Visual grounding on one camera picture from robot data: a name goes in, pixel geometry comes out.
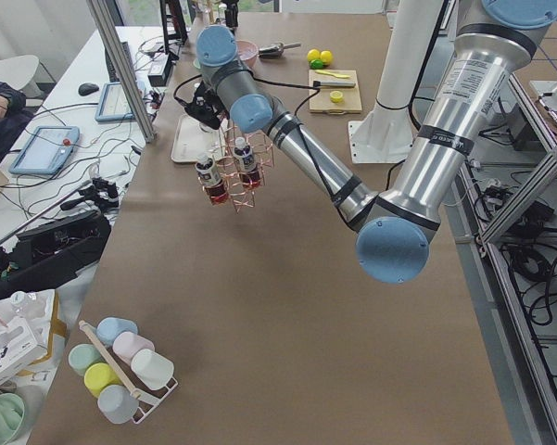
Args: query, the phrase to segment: plastic bottle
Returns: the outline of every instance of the plastic bottle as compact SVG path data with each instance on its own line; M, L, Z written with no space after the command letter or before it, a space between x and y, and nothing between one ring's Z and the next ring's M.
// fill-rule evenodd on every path
M227 200L229 194L213 158L206 153L200 153L197 157L196 171L213 204L221 204Z
M45 315L45 297L34 292L15 292L10 296L10 305L19 317L32 320Z
M256 188L261 183L260 169L253 156L253 150L244 137L234 140L233 157L244 188Z

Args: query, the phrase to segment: person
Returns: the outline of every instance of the person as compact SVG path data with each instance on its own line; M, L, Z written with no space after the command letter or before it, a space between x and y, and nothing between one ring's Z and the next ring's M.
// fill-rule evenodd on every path
M24 110L26 100L21 91L0 82L0 162L32 119Z

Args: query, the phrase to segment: black computer mouse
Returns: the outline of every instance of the black computer mouse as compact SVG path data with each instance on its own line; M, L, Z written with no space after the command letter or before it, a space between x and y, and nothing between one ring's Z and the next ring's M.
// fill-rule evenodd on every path
M95 83L83 83L81 86L78 87L79 95L90 95L95 91L99 91L99 85Z

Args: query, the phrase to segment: white chair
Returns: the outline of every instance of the white chair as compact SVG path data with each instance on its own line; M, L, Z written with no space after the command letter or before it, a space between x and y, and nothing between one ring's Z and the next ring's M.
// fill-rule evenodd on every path
M37 56L17 56L0 60L0 82L8 83L13 89L27 86L39 67Z

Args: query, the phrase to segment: person's sleeve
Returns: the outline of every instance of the person's sleeve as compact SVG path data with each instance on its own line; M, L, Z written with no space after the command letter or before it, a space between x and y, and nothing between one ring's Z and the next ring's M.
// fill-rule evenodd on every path
M10 87L7 83L0 82L0 95L8 99L8 111L10 113L18 113L27 103L27 96L21 91L17 91Z

